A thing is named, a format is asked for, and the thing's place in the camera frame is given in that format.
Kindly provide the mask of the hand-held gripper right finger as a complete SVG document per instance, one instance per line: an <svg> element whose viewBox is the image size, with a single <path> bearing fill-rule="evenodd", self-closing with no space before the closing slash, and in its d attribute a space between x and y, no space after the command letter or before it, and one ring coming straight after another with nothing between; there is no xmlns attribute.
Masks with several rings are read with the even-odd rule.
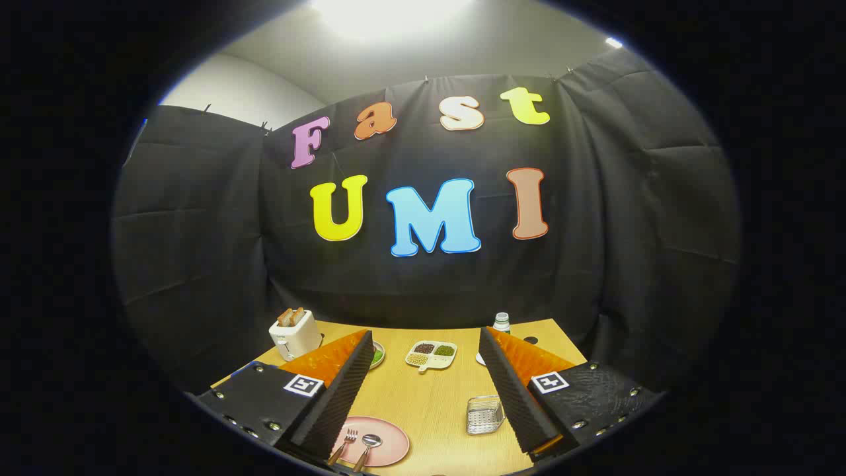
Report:
<svg viewBox="0 0 846 476"><path fill-rule="evenodd" d="M574 364L492 327L481 329L479 352L534 463L605 439L664 397L610 365Z"/></svg>

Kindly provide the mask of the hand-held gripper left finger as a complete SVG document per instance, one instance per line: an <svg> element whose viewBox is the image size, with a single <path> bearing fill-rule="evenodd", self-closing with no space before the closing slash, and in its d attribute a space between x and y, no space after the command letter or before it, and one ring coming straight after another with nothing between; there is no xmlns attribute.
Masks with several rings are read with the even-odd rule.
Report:
<svg viewBox="0 0 846 476"><path fill-rule="evenodd" d="M374 356L360 329L281 366L253 361L194 400L233 430L309 463L330 457Z"/></svg>

